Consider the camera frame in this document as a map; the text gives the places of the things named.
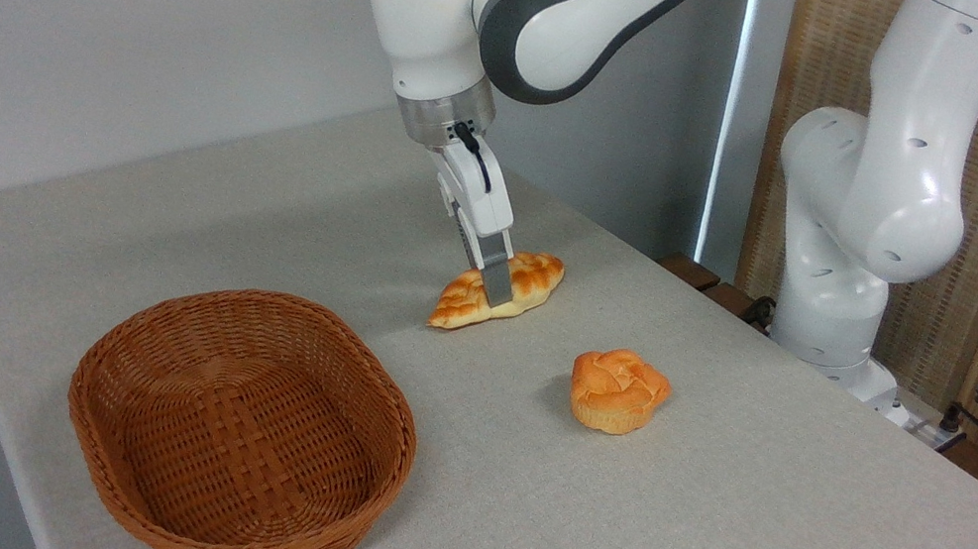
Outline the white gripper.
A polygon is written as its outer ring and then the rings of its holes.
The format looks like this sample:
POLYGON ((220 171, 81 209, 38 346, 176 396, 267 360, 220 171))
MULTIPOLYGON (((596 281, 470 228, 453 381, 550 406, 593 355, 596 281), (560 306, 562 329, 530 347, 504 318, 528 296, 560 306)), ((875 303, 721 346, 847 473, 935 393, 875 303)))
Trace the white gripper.
POLYGON ((513 299, 508 231, 514 218, 499 162, 482 137, 433 147, 429 154, 469 266, 481 270, 489 307, 501 307, 513 299))

